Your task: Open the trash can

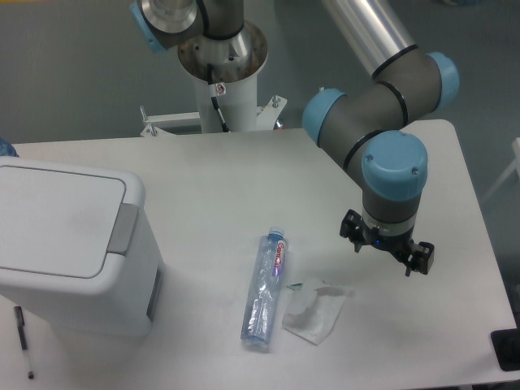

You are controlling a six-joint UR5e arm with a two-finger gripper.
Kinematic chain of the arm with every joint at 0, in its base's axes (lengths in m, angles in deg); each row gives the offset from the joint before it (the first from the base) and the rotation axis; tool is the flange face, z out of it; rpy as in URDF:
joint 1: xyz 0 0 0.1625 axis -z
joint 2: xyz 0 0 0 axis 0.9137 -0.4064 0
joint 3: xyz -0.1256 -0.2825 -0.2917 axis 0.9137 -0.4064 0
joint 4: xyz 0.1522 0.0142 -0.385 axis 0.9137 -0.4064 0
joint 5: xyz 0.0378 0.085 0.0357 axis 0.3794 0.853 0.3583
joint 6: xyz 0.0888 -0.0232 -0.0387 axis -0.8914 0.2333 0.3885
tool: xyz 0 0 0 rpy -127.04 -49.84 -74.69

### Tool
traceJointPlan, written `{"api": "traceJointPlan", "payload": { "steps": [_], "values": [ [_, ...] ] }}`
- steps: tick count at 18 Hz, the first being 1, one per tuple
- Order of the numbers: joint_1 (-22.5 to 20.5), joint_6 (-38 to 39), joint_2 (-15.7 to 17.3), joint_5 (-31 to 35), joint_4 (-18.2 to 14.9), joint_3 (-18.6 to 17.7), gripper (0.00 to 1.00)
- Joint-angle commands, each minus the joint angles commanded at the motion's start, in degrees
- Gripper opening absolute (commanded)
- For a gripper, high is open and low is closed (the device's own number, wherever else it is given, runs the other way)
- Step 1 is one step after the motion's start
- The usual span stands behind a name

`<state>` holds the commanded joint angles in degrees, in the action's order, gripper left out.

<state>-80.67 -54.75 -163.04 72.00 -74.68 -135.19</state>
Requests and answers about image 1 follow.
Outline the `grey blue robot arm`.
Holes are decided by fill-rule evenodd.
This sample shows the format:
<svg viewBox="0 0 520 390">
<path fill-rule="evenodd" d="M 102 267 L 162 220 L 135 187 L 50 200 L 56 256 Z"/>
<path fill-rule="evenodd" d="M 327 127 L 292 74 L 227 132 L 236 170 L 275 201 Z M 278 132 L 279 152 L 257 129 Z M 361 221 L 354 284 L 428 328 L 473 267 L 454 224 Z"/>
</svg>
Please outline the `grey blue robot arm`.
<svg viewBox="0 0 520 390">
<path fill-rule="evenodd" d="M 362 212 L 348 211 L 340 234 L 355 249 L 372 246 L 408 273 L 426 274 L 434 246 L 412 235 L 428 157 L 405 127 L 456 97 L 457 68 L 444 54 L 423 53 L 385 1 L 326 1 L 324 7 L 373 82 L 358 97 L 324 89 L 302 115 L 309 137 L 362 191 Z M 265 37 L 246 21 L 243 2 L 135 1 L 130 9 L 149 48 L 176 49 L 196 80 L 203 132 L 258 128 L 256 102 L 234 90 L 267 60 Z"/>
</svg>

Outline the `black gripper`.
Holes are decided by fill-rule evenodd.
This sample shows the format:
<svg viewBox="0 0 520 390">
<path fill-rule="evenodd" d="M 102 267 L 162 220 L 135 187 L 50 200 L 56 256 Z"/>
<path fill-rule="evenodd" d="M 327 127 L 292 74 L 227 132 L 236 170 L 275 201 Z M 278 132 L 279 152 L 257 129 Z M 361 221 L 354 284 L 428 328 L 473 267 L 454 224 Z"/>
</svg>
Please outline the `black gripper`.
<svg viewBox="0 0 520 390">
<path fill-rule="evenodd" d="M 435 246 L 429 242 L 414 243 L 412 233 L 415 216 L 400 223 L 381 223 L 368 214 L 349 210 L 340 225 L 340 236 L 348 239 L 359 253 L 363 246 L 390 253 L 397 260 L 406 260 L 405 275 L 412 272 L 427 275 L 434 262 Z"/>
</svg>

